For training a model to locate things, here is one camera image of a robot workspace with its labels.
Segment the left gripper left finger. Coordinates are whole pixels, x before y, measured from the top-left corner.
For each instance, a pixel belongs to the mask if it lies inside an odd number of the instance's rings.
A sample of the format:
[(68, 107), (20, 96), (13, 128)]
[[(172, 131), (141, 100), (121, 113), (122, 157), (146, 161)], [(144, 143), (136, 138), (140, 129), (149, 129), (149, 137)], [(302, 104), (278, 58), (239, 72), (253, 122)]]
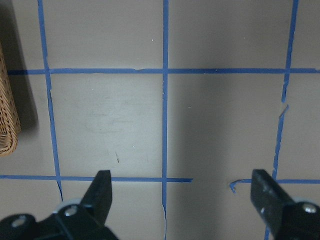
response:
[(97, 172), (78, 203), (64, 203), (44, 220), (28, 213), (9, 215), (0, 221), (2, 240), (116, 240), (105, 225), (112, 205), (109, 170)]

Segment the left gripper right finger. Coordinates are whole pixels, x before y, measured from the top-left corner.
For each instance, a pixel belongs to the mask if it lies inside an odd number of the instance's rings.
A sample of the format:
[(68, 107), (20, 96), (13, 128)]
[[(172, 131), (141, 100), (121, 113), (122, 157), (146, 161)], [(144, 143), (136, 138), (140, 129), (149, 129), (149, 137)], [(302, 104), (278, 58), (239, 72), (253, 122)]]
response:
[(320, 206), (293, 199), (264, 169), (252, 171), (250, 200), (274, 240), (320, 238)]

